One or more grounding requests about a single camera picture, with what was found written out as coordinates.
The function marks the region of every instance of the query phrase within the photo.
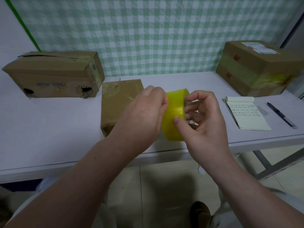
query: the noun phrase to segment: small cardboard box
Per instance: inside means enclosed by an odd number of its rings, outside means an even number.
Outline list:
[[[97,52],[29,52],[2,70],[31,98],[95,97],[105,78]]]
[[[226,42],[216,72],[242,96],[281,94],[304,68],[304,58],[263,41]]]
[[[102,84],[101,130],[109,135],[126,106],[143,90],[140,79]]]

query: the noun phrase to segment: black pen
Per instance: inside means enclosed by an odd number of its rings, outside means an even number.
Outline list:
[[[295,124],[290,121],[281,111],[279,111],[276,107],[274,107],[271,103],[267,103],[270,109],[272,109],[280,118],[282,118],[288,125],[294,127]]]

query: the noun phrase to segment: yellow tape roll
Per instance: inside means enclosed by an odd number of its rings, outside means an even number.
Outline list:
[[[189,91],[187,89],[167,92],[169,103],[163,118],[161,129],[169,141],[184,141],[183,137],[173,124],[173,118],[178,116],[186,119],[184,98],[188,94]]]

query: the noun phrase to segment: red logo on box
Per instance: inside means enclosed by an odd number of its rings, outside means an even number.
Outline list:
[[[239,56],[236,54],[236,55],[233,56],[233,59],[234,59],[235,61],[238,61],[238,60],[241,59],[241,57],[239,57]]]
[[[226,76],[227,76],[228,79],[230,79],[232,74],[228,72],[228,73],[226,73]]]

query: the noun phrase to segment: table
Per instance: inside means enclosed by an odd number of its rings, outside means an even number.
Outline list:
[[[88,99],[27,98],[2,71],[0,78],[0,183],[61,174],[104,138],[100,129],[101,91]],[[105,82],[119,79],[141,79],[144,87],[160,86],[166,92],[182,88],[215,92],[233,153],[304,144],[304,103],[288,91],[255,99],[255,104],[269,113],[264,118],[272,130],[250,131],[237,127],[223,100],[239,94],[215,72],[107,77]],[[288,126],[266,102],[280,109],[298,129]],[[160,133],[158,140],[129,166],[188,159],[191,157],[184,142],[169,142]]]

